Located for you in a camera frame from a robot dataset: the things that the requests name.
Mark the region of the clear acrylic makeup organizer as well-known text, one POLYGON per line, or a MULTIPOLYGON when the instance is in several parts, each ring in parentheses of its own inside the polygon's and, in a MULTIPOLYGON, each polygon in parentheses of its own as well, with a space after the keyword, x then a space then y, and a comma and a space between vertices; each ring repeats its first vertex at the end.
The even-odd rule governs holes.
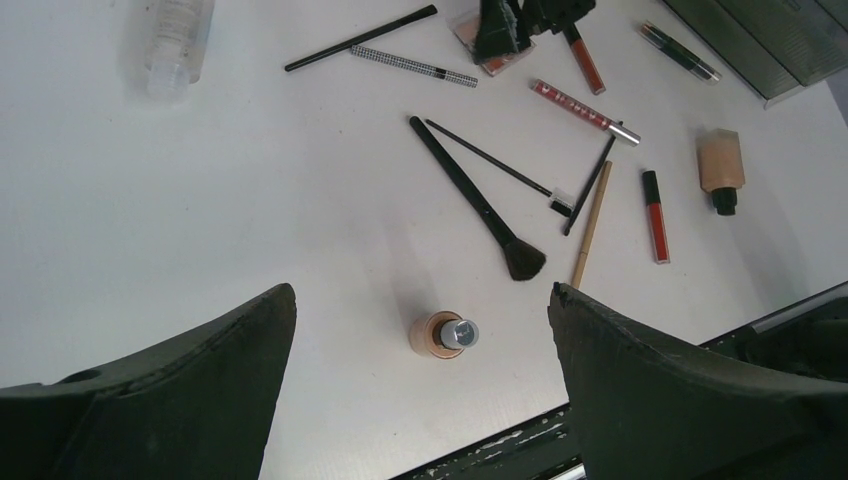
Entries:
POLYGON ((840 0, 678 0, 667 7, 770 105, 847 69, 840 0))

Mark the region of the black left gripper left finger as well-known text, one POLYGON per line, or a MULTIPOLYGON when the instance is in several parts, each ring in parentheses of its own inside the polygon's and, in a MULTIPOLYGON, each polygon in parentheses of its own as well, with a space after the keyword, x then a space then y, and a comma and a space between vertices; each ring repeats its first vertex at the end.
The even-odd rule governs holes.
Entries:
POLYGON ((1 392, 5 479, 255 479, 293 344, 279 284, 121 359, 1 392))

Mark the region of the nine-pan eyeshadow palette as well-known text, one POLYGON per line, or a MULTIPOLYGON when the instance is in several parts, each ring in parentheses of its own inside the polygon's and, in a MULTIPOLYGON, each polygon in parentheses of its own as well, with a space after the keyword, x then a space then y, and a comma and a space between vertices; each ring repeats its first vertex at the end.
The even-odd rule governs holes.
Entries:
MULTIPOLYGON (((473 60, 475 53, 475 39, 479 31, 480 16, 477 11, 468 11, 459 16, 456 16, 448 21, 448 26, 460 44, 466 50, 469 58, 473 60)), ((502 71, 509 68, 513 63, 521 61, 526 56, 530 55, 536 47, 534 41, 530 42, 530 46, 516 54, 508 54, 487 60, 478 64, 478 67, 490 77, 499 75, 502 71)))

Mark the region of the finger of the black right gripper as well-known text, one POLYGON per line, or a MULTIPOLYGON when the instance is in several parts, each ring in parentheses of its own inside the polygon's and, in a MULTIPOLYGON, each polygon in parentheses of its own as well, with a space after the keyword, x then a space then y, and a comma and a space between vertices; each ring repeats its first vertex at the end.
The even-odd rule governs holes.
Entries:
POLYGON ((473 44, 476 65, 520 53, 524 49, 523 20, 517 1, 479 2, 479 26, 473 44))
POLYGON ((596 7, 596 0, 525 0, 521 12, 531 36, 557 34, 584 18, 596 7))

